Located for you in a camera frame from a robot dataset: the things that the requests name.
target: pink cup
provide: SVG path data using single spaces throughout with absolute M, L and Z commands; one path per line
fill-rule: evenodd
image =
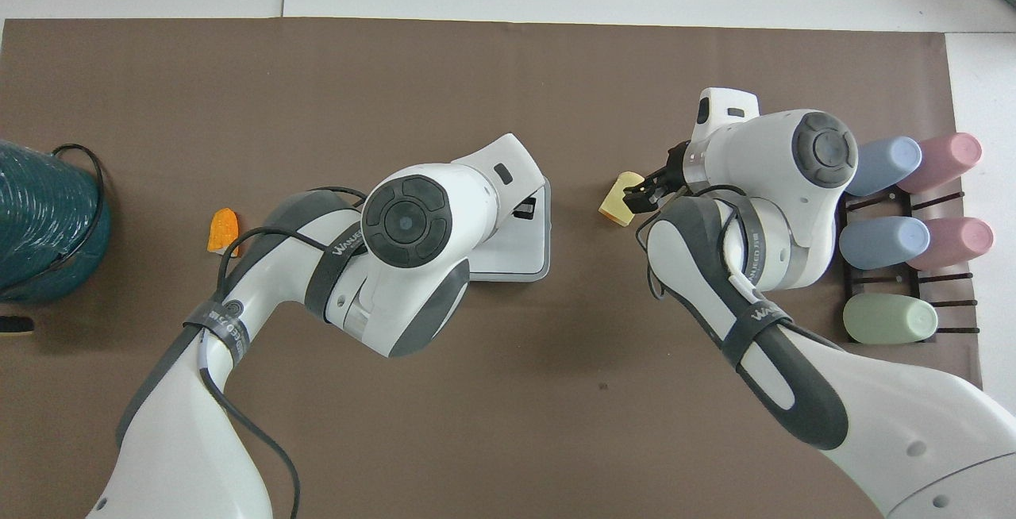
M 928 250 L 907 261 L 914 269 L 949 267 L 985 255 L 995 244 L 992 228 L 974 217 L 926 219 L 932 240 Z
M 917 194 L 959 178 L 980 161 L 980 143 L 965 132 L 922 140 L 920 166 L 897 183 L 903 191 Z

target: yellow block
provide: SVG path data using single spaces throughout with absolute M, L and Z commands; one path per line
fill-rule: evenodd
M 221 208 L 211 216 L 208 229 L 208 251 L 223 255 L 230 244 L 240 237 L 240 222 L 231 208 Z M 233 250 L 233 256 L 240 256 L 240 248 Z
M 637 173 L 621 173 L 617 182 L 614 182 L 614 187 L 611 187 L 611 193 L 607 194 L 604 203 L 599 204 L 599 212 L 614 223 L 628 226 L 635 214 L 628 209 L 628 205 L 625 205 L 625 187 L 637 186 L 642 180 L 645 179 Z

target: yellow sponge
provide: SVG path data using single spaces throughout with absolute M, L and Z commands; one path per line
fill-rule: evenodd
M 607 194 L 604 203 L 599 204 L 599 212 L 614 223 L 628 226 L 635 214 L 628 209 L 628 205 L 625 205 L 625 187 L 637 186 L 642 180 L 645 179 L 637 173 L 621 173 L 617 182 L 614 182 L 614 187 L 611 187 L 611 193 Z

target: black joint cap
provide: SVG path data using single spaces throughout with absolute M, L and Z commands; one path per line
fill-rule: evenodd
M 833 115 L 809 113 L 793 132 L 793 160 L 801 175 L 818 187 L 840 187 L 858 168 L 858 144 Z
M 450 234 L 447 191 L 427 176 L 384 183 L 364 208 L 367 247 L 393 267 L 429 263 L 448 244 Z

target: green cup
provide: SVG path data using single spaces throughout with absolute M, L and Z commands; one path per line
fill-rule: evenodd
M 905 344 L 935 334 L 939 314 L 911 296 L 861 294 L 846 302 L 843 325 L 864 344 Z

